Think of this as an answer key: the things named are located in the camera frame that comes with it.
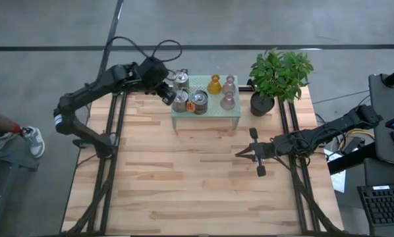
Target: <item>metal can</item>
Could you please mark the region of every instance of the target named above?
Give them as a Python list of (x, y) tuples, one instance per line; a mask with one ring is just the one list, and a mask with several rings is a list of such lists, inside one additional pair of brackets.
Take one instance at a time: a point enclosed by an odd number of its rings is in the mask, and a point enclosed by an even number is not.
[(190, 96), (190, 101), (195, 104), (194, 113), (203, 115), (208, 111), (208, 94), (202, 90), (195, 91)]
[(188, 89), (189, 88), (188, 79), (189, 79), (188, 69), (178, 70), (175, 75), (175, 81), (173, 83), (174, 88), (175, 89), (181, 89), (181, 88)]
[(187, 101), (188, 92), (186, 90), (177, 90), (177, 96), (172, 103), (172, 109), (177, 113), (185, 112)]

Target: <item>wooden table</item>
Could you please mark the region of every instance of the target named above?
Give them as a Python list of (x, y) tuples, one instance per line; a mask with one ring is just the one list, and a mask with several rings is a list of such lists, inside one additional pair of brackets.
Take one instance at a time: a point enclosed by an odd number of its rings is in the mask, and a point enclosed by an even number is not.
[[(240, 93), (242, 117), (236, 130), (227, 119), (182, 119), (177, 133), (171, 124), (171, 108), (159, 97), (130, 95), (107, 234), (300, 233), (290, 172), (271, 160), (265, 163), (267, 175), (258, 178), (254, 163), (234, 156), (251, 142), (251, 127), (257, 128), (259, 141), (267, 142), (283, 133), (277, 101), (267, 115), (254, 117), (250, 113), (251, 95)], [(110, 101), (108, 95), (93, 102), (90, 128), (98, 132), (105, 129)], [(285, 108), (288, 124), (292, 124), (287, 105)], [(308, 88), (302, 90), (295, 108), (300, 129), (317, 127)], [(94, 153), (93, 149), (83, 149), (78, 162)], [(288, 163), (287, 157), (282, 160)], [(63, 230), (69, 229), (90, 204), (97, 169), (97, 158), (77, 168)], [(324, 156), (311, 156), (308, 169), (316, 201), (342, 229)], [(304, 208), (312, 229), (306, 203)], [(97, 215), (96, 223), (100, 223), (99, 218)]]

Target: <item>yellow bottle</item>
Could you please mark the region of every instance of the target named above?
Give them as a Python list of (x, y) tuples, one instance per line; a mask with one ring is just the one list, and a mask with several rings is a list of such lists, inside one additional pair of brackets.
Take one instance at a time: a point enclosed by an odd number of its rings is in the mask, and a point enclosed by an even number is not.
[(211, 82), (208, 85), (208, 92), (213, 94), (213, 95), (217, 95), (219, 93), (221, 93), (222, 90), (222, 86), (219, 83), (219, 75), (214, 74), (213, 76), (211, 76)]

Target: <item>concrete floor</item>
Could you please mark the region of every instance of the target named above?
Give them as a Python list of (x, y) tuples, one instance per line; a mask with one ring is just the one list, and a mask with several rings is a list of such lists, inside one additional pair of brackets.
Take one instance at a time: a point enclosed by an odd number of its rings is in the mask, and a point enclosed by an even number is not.
[[(0, 0), (0, 46), (103, 45), (116, 3)], [(140, 45), (167, 38), (199, 45), (394, 43), (394, 0), (128, 0), (116, 34)], [(340, 117), (368, 95), (350, 94), (368, 89), (369, 74), (394, 71), (394, 50), (305, 52), (315, 68), (309, 77), (314, 108), (325, 120)], [(167, 66), (189, 68), (191, 74), (236, 74), (244, 84), (257, 53), (185, 51)], [(161, 52), (158, 57), (174, 54)], [(138, 53), (115, 52), (108, 65), (142, 59)], [(97, 51), (0, 52), (0, 113), (39, 127), (47, 143), (39, 171), (20, 173), (0, 236), (58, 233), (78, 149), (71, 144), (73, 137), (56, 133), (52, 111), (64, 93), (94, 80), (100, 60)], [(7, 151), (31, 159), (20, 140)], [(359, 169), (349, 172), (351, 179), (364, 178)], [(362, 211), (353, 208), (353, 192), (337, 194), (345, 229), (368, 233)]]

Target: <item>black keyboard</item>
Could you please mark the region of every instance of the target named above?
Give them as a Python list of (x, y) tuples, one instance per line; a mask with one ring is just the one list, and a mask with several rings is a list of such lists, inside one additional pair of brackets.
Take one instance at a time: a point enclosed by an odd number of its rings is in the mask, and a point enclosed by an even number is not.
[(394, 225), (394, 185), (361, 186), (358, 193), (372, 226)]

